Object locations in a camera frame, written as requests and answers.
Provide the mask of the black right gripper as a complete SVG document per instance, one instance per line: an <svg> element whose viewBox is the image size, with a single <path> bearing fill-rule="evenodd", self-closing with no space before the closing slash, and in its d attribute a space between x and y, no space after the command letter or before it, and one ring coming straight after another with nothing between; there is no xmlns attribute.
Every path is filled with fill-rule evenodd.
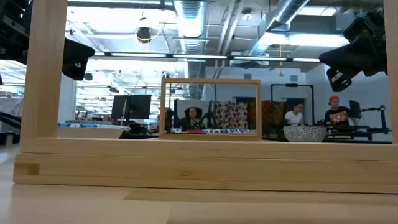
<svg viewBox="0 0 398 224"><path fill-rule="evenodd" d="M319 61L330 67L326 75L331 89L342 92L360 72L368 77L387 74L386 40L363 32L350 44L322 53Z"/></svg>

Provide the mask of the person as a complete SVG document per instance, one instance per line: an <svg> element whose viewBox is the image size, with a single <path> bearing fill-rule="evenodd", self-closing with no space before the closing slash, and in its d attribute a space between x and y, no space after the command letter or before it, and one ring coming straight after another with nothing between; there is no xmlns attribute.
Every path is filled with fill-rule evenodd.
<svg viewBox="0 0 398 224"><path fill-rule="evenodd" d="M180 120L180 127L182 128L182 131L204 128L203 122L201 121L201 108L189 107L184 111L184 113L185 116Z"/></svg>
<svg viewBox="0 0 398 224"><path fill-rule="evenodd" d="M349 127L351 110L345 106L340 106L340 99L337 96L331 96L328 104L330 109L325 112L325 125L332 128Z"/></svg>
<svg viewBox="0 0 398 224"><path fill-rule="evenodd" d="M285 123L289 126L304 126L303 119L303 103L296 103L293 106L293 109L286 112L285 114Z"/></svg>

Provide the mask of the wooden shelf rack with frames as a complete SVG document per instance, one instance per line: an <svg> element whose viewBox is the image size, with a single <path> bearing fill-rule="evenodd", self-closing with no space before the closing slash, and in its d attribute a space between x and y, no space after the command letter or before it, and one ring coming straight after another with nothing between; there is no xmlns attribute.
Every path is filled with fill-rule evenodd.
<svg viewBox="0 0 398 224"><path fill-rule="evenodd" d="M56 136L67 0L35 0L17 184L398 193L398 1L385 0L392 144Z"/></svg>

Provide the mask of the black bar with light strips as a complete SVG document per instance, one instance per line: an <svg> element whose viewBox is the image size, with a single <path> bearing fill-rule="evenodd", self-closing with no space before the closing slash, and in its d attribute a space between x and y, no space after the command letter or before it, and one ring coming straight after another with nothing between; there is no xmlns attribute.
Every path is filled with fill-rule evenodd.
<svg viewBox="0 0 398 224"><path fill-rule="evenodd" d="M258 62L300 62L320 63L317 58L292 58L292 57L254 57L240 55L198 55L198 54L156 54L156 53L124 53L124 52L95 52L94 57L131 57L131 58L180 58L202 60L244 60Z"/></svg>

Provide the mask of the black computer monitor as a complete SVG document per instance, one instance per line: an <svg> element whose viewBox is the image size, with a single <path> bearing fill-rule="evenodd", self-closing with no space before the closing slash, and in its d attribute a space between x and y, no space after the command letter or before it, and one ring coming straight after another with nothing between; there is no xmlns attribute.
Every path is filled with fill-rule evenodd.
<svg viewBox="0 0 398 224"><path fill-rule="evenodd" d="M129 117L149 119L152 95L131 95L129 97Z"/></svg>
<svg viewBox="0 0 398 224"><path fill-rule="evenodd" d="M123 117L128 97L128 95L114 96L111 110L111 119L121 119Z"/></svg>

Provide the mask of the black metal stand frame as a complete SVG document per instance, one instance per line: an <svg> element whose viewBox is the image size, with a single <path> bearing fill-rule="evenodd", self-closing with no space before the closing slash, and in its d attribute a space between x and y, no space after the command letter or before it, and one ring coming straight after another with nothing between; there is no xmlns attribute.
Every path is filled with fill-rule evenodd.
<svg viewBox="0 0 398 224"><path fill-rule="evenodd" d="M298 88L298 87L309 87L311 88L311 109L312 109L312 124L315 124L315 99L314 99L314 85L301 85L297 83L286 83L286 84L271 84L271 101L274 101L274 87L275 86L284 86L286 88Z"/></svg>

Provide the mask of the light patterned hanging cloth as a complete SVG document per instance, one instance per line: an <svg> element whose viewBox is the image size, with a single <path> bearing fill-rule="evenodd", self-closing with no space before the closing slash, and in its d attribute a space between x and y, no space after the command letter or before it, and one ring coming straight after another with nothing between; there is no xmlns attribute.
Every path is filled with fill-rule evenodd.
<svg viewBox="0 0 398 224"><path fill-rule="evenodd" d="M248 127L248 104L235 102L216 102L215 119L223 129L246 129Z"/></svg>

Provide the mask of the grey patterned ceramic bowl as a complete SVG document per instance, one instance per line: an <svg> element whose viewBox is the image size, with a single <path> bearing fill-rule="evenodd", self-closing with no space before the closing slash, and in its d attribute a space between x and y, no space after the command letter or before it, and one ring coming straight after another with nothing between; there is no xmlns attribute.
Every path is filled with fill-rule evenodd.
<svg viewBox="0 0 398 224"><path fill-rule="evenodd" d="M326 136L324 126L284 126L283 131L289 142L322 142Z"/></svg>

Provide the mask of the dark patterned hanging cloth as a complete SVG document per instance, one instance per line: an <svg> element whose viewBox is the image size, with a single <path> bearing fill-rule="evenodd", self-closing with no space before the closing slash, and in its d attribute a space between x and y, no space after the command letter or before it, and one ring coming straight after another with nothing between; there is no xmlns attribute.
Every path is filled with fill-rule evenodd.
<svg viewBox="0 0 398 224"><path fill-rule="evenodd" d="M261 102L262 134L278 135L285 122L285 102L264 100Z"/></svg>

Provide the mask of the black ceiling dome device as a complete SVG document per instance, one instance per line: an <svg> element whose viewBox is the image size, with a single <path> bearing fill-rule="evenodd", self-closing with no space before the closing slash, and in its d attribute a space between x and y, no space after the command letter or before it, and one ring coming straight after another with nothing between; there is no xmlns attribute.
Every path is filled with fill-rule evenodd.
<svg viewBox="0 0 398 224"><path fill-rule="evenodd" d="M151 34L149 27L140 27L136 33L136 38L141 43L149 43L151 41Z"/></svg>

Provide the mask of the black table edge rail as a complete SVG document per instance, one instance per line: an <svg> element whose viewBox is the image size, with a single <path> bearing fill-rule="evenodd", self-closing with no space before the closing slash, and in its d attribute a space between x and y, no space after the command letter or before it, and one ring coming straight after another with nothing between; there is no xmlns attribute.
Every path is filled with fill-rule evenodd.
<svg viewBox="0 0 398 224"><path fill-rule="evenodd" d="M129 134L127 132L122 132L120 139L154 139L158 138L158 134L154 135L141 135L141 134ZM286 138L265 138L264 141L275 141L275 142L288 142ZM392 144L391 141L369 141L369 140L357 140L357 139L334 139L325 138L322 143L347 143L347 144Z"/></svg>

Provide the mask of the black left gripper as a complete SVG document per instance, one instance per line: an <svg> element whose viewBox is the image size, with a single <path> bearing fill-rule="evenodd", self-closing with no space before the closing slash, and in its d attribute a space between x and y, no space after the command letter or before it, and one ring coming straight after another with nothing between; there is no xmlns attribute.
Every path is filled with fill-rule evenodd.
<svg viewBox="0 0 398 224"><path fill-rule="evenodd" d="M65 38L62 73L73 80L83 80L88 59L94 54L92 47Z"/></svg>

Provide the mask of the silver spiral ceiling duct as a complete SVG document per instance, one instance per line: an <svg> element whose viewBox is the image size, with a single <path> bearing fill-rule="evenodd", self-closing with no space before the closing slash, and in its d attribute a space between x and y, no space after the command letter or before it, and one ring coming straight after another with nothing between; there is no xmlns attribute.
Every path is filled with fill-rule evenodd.
<svg viewBox="0 0 398 224"><path fill-rule="evenodd" d="M285 45L284 32L290 30L290 24L296 15L310 0L279 0L276 9L263 15L259 25L259 38L246 53L247 57L266 57L266 50L272 45Z"/></svg>
<svg viewBox="0 0 398 224"><path fill-rule="evenodd" d="M194 0L173 0L177 12L178 35L183 54L203 55L205 42L201 39L205 29L206 3ZM202 62L187 61L185 67L186 78L204 78ZM200 99L203 85L188 84L190 98Z"/></svg>

